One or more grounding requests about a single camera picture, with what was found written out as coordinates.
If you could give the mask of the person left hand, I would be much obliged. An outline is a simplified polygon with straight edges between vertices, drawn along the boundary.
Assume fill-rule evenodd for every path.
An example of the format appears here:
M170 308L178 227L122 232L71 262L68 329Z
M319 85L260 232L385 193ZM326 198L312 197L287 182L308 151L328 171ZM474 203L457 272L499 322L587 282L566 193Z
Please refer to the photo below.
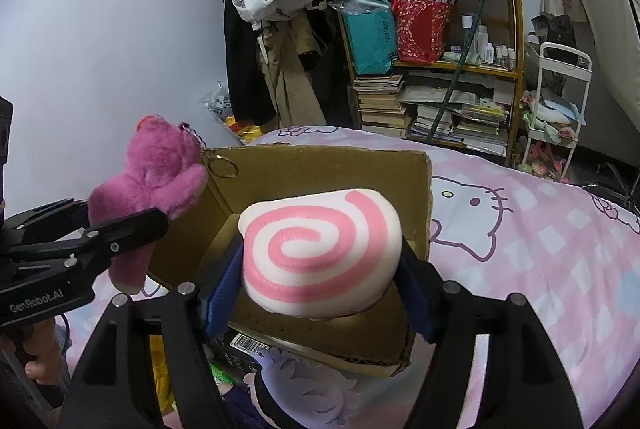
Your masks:
M23 327L22 349L30 355L25 364L25 375L43 386L56 386L62 377L63 357L55 338L54 319Z

